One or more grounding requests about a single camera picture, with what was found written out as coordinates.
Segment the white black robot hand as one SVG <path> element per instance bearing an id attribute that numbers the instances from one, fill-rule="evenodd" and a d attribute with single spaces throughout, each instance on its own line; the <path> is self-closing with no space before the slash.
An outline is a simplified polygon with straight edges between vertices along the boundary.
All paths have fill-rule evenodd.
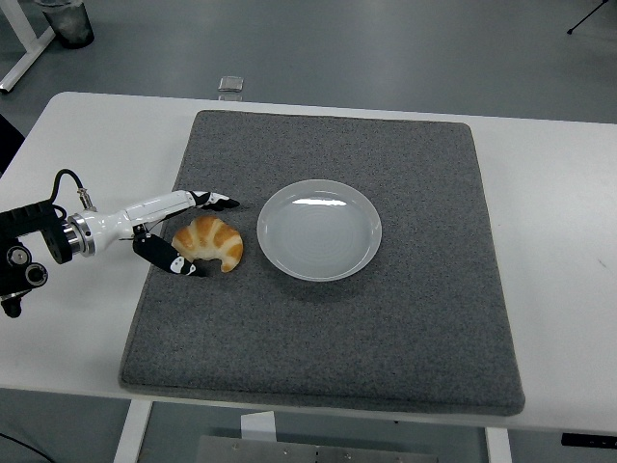
<path id="1" fill-rule="evenodd" d="M 93 256 L 120 240 L 132 242 L 135 254 L 171 274 L 201 276 L 196 265 L 184 258 L 173 245 L 151 233 L 148 225 L 167 220 L 189 208 L 223 211 L 239 202 L 216 192 L 177 190 L 130 205 L 113 214 L 89 212 L 83 215 L 87 244 L 83 253 Z"/>

